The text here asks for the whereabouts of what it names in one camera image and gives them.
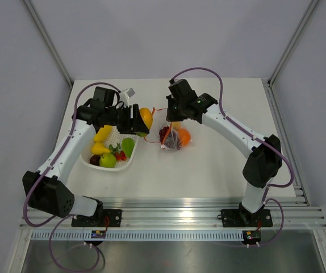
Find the orange green mango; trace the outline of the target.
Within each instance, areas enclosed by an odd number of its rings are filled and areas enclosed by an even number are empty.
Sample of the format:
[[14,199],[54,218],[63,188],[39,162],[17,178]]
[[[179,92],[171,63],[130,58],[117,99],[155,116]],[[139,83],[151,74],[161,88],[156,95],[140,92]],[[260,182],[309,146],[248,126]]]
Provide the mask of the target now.
[[[143,121],[146,124],[146,126],[148,127],[149,132],[150,132],[150,129],[151,129],[152,123],[153,123],[153,115],[152,115],[151,111],[148,108],[140,108],[140,114],[141,114],[141,116],[143,118]],[[145,137],[148,134],[137,134],[137,135],[139,137]]]

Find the clear zip top bag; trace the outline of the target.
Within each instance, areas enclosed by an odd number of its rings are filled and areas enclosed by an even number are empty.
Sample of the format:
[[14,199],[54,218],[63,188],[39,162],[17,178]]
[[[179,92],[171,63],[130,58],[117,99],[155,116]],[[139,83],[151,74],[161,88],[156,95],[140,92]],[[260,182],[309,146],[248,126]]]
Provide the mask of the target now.
[[158,145],[163,151],[179,151],[191,146],[193,139],[189,130],[183,122],[167,121],[167,113],[167,108],[152,109],[152,126],[149,134],[143,139]]

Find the orange fruit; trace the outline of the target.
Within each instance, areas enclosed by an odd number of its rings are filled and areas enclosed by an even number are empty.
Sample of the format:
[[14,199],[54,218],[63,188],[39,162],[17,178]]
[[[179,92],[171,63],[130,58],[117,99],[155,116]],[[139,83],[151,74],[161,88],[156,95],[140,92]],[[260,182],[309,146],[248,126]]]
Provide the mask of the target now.
[[181,146],[185,147],[188,144],[190,144],[191,142],[191,135],[189,133],[189,131],[185,128],[180,128],[178,129],[178,137],[179,137],[179,141]]

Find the purple grape bunch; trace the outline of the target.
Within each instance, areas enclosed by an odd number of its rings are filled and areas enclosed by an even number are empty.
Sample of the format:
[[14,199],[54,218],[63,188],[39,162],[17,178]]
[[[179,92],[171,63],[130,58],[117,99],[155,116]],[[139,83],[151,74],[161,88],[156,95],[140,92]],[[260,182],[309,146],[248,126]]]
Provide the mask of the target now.
[[161,144],[168,149],[171,150],[180,150],[181,144],[179,141],[178,133],[171,129],[169,130],[169,126],[164,126],[159,130],[159,137]]

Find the yellow peach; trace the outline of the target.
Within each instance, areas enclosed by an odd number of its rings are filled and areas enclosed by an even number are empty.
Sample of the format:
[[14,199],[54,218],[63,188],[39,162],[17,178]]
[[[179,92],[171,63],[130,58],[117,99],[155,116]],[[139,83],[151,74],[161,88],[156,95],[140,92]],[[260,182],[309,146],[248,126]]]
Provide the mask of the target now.
[[178,131],[181,128],[181,122],[172,122],[172,128]]

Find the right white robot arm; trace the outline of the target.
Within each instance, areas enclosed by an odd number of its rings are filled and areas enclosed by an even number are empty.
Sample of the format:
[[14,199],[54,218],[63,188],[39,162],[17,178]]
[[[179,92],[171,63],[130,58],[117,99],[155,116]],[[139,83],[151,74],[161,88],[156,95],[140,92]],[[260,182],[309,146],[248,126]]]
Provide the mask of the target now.
[[242,123],[220,110],[216,99],[207,93],[197,96],[187,80],[170,80],[171,92],[168,100],[166,120],[184,121],[191,119],[203,124],[233,144],[246,159],[243,176],[247,182],[245,195],[239,208],[239,220],[244,225],[253,225],[264,208],[262,199],[265,188],[277,175],[282,166],[281,157],[270,147],[281,150],[277,136],[256,136]]

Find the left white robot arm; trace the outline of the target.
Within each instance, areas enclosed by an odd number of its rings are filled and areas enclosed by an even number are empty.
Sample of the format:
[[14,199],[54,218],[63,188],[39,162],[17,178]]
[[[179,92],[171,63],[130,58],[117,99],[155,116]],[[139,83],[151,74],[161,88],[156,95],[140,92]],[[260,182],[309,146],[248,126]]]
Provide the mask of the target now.
[[120,91],[106,82],[95,82],[94,95],[84,104],[74,103],[72,122],[62,141],[37,169],[27,171],[22,183],[26,193],[23,218],[30,226],[29,207],[51,214],[53,218],[70,215],[84,216],[91,226],[103,222],[102,202],[92,197],[76,196],[66,186],[68,177],[81,152],[95,133],[104,125],[116,127],[120,134],[149,133],[140,115],[138,104],[129,100],[132,88]]

